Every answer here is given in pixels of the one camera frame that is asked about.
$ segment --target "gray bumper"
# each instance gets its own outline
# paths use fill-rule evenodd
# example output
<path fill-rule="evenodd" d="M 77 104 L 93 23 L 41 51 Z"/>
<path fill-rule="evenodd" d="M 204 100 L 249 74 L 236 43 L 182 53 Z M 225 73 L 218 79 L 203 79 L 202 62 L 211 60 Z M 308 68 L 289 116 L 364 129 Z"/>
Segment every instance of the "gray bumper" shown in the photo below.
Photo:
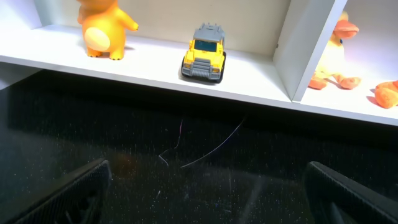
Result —
<path fill-rule="evenodd" d="M 213 72 L 210 60 L 196 59 L 191 68 L 182 67 L 182 74 L 189 77 L 207 78 L 209 80 L 219 80 L 221 78 L 221 71 Z"/>

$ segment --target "car windshield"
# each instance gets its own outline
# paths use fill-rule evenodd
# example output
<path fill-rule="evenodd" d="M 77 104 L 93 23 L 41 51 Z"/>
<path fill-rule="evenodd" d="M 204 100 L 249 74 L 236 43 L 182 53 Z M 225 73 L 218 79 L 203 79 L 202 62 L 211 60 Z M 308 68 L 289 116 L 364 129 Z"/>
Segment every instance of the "car windshield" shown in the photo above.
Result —
<path fill-rule="evenodd" d="M 208 52 L 216 52 L 217 51 L 217 43 L 207 42 L 203 40 L 195 41 L 195 49 L 197 50 L 205 50 Z"/>

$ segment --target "orange dinosaur toy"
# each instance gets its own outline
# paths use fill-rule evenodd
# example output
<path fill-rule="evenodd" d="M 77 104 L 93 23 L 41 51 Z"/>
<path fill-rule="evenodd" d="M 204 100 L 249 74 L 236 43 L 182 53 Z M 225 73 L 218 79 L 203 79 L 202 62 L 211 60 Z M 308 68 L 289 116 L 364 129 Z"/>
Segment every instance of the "orange dinosaur toy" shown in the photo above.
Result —
<path fill-rule="evenodd" d="M 315 73 L 308 85 L 310 88 L 321 90 L 327 86 L 326 79 L 333 76 L 338 84 L 347 90 L 352 90 L 361 82 L 360 78 L 346 78 L 344 47 L 342 39 L 350 39 L 358 33 L 359 29 L 348 22 L 347 12 L 343 12 L 326 45 Z"/>
<path fill-rule="evenodd" d="M 99 57 L 109 52 L 112 60 L 124 57 L 126 33 L 124 29 L 138 30 L 134 22 L 118 6 L 118 0 L 77 0 L 79 24 L 83 25 L 83 36 L 87 46 L 87 55 Z"/>
<path fill-rule="evenodd" d="M 398 81 L 378 84 L 374 92 L 377 103 L 385 108 L 398 105 Z"/>

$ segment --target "black tire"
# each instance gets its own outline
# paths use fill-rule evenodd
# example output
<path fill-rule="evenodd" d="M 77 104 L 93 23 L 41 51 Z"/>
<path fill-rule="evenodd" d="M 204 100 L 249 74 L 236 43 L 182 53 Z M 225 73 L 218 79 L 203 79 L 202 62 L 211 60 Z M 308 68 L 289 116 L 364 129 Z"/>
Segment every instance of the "black tire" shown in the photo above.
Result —
<path fill-rule="evenodd" d="M 226 61 L 226 52 L 223 52 L 223 55 L 224 55 L 224 62 L 223 62 L 223 66 L 221 68 L 220 79 L 214 80 L 214 82 L 217 83 L 217 84 L 221 83 L 221 81 L 223 81 L 223 77 L 224 77 L 224 67 L 225 67 L 225 61 Z"/>
<path fill-rule="evenodd" d="M 183 77 L 189 78 L 190 77 L 189 75 L 184 75 L 184 73 L 182 73 L 182 69 L 184 68 L 184 61 L 185 61 L 185 57 L 182 59 L 182 63 L 181 63 L 181 75 Z"/>

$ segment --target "toy figure's belly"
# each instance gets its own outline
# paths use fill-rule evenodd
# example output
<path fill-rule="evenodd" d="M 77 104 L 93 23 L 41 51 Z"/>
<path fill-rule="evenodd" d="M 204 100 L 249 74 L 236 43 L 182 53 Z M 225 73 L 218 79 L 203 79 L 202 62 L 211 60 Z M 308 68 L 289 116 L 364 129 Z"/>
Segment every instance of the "toy figure's belly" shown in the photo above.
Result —
<path fill-rule="evenodd" d="M 87 47 L 100 52 L 109 52 L 126 42 L 123 27 L 107 17 L 87 18 L 83 23 L 83 36 Z"/>
<path fill-rule="evenodd" d="M 317 65 L 315 76 L 329 78 L 334 74 L 342 74 L 345 69 L 344 48 L 327 46 Z"/>

